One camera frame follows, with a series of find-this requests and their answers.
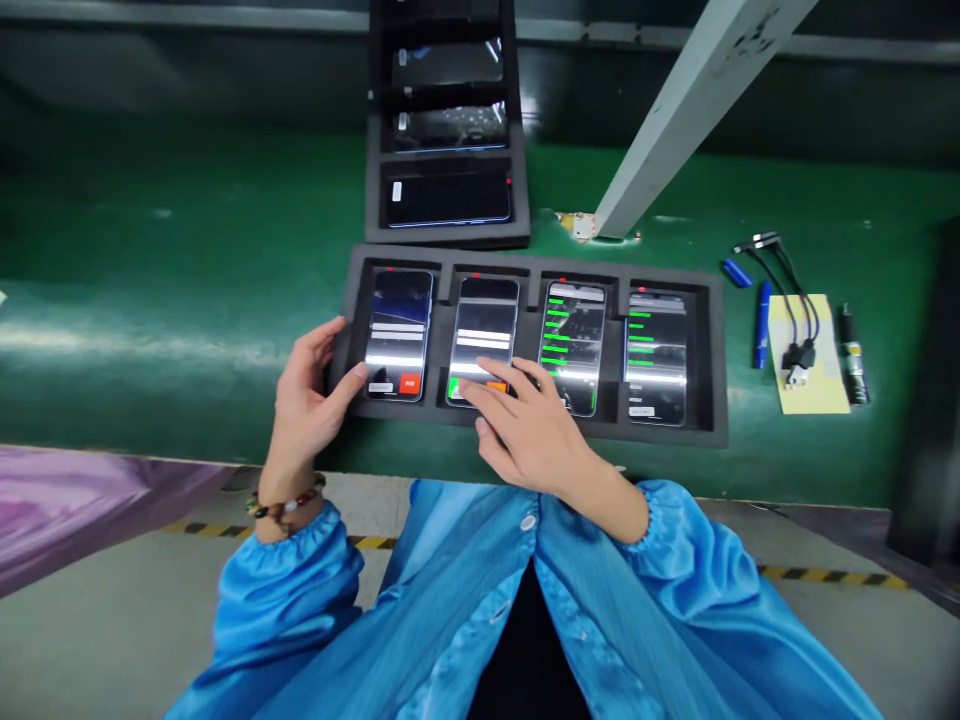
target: blue marker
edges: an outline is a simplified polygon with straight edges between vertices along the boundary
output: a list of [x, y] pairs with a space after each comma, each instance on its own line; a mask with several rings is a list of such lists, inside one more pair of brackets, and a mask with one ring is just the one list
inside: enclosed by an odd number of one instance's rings
[[730, 279], [733, 280], [733, 284], [739, 288], [750, 287], [753, 285], [753, 278], [747, 275], [744, 269], [737, 265], [730, 258], [727, 258], [723, 261], [723, 271], [730, 276]]
[[763, 370], [767, 366], [767, 346], [770, 344], [769, 330], [767, 329], [770, 319], [770, 281], [764, 280], [760, 286], [760, 313], [757, 317], [757, 354], [753, 359], [753, 366]]

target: blue anti-static coat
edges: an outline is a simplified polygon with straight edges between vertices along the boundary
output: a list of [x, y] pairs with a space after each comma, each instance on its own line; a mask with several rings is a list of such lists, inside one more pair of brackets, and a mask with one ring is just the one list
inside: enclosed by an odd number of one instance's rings
[[170, 718], [463, 718], [533, 559], [597, 718], [874, 718], [866, 694], [679, 485], [611, 540], [557, 499], [418, 481], [376, 606], [340, 513], [227, 563], [216, 651]]

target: cable connector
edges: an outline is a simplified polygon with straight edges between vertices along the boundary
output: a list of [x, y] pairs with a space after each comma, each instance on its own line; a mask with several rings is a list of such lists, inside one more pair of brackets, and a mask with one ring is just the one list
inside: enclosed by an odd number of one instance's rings
[[757, 233], [746, 242], [733, 246], [733, 252], [742, 253], [748, 250], [759, 250], [767, 245], [773, 245], [780, 242], [780, 233], [776, 230], [768, 230], [765, 233]]
[[790, 347], [783, 354], [781, 369], [787, 371], [785, 385], [787, 390], [791, 390], [800, 385], [806, 385], [810, 379], [810, 368], [817, 361], [817, 349], [813, 346], [813, 340], [807, 338], [803, 345], [790, 343]]

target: orange button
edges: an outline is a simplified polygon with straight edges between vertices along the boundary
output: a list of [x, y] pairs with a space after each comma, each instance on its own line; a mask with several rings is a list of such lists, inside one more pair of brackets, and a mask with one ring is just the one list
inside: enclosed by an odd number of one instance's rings
[[419, 395], [420, 394], [420, 375], [417, 373], [400, 374], [400, 394], [401, 395]]

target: green table surface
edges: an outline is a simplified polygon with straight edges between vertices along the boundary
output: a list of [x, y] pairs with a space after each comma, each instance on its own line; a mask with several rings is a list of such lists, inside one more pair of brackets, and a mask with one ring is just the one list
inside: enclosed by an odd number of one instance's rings
[[[358, 135], [73, 121], [42, 171], [6, 171], [0, 443], [262, 463], [289, 348], [338, 314], [363, 241], [365, 151]], [[729, 447], [593, 447], [701, 496], [887, 506], [935, 230], [958, 210], [960, 175], [698, 155], [642, 242], [578, 244], [546, 209], [596, 208], [622, 155], [528, 147], [538, 210], [524, 252], [719, 272], [732, 245], [777, 229], [808, 290], [852, 304], [874, 402], [782, 415], [774, 371], [751, 367], [756, 292], [728, 284]], [[459, 426], [349, 419], [320, 465], [496, 480]]]

